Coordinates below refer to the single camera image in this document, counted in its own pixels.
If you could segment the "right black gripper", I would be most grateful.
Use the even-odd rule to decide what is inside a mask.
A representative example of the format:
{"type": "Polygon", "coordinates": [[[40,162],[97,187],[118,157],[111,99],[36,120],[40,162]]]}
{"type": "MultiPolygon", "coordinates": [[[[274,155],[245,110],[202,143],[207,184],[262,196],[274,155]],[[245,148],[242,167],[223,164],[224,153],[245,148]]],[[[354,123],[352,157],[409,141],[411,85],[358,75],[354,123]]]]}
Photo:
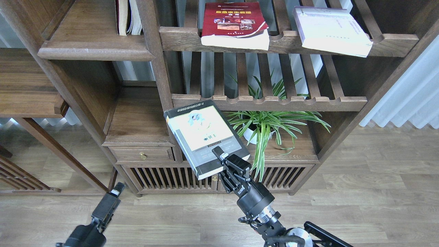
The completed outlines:
{"type": "Polygon", "coordinates": [[[263,237],[283,235],[286,228],[278,220],[281,215],[271,206],[275,198],[262,183],[252,180],[251,164],[235,154],[225,153],[219,146],[212,152],[226,167],[219,174],[226,192],[238,196],[237,205],[245,214],[239,222],[250,225],[263,237]]]}

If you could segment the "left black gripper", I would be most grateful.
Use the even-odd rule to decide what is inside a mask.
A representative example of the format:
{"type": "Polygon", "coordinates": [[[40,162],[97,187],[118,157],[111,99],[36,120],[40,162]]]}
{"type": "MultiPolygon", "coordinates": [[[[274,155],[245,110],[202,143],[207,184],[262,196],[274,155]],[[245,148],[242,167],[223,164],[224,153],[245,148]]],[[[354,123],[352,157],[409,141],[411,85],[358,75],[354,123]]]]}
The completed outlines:
{"type": "Polygon", "coordinates": [[[103,247],[106,237],[103,235],[106,223],[119,206],[119,196],[125,189],[124,183],[117,183],[116,186],[104,195],[100,203],[93,211],[92,221],[89,225],[78,225],[71,233],[65,243],[57,243],[57,247],[103,247]]]}

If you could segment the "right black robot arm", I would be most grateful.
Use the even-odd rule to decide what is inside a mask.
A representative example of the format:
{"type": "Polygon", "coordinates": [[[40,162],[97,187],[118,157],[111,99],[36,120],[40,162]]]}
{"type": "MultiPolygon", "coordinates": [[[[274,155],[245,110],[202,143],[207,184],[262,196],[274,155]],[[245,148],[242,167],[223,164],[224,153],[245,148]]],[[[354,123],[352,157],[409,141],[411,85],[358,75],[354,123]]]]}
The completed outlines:
{"type": "Polygon", "coordinates": [[[312,222],[303,228],[285,228],[281,214],[271,204],[274,196],[260,182],[250,177],[251,164],[236,155],[225,153],[220,147],[213,153],[224,166],[219,177],[227,193],[238,196],[237,206],[245,214],[238,219],[248,224],[264,239],[265,247],[348,247],[349,244],[312,222]]]}

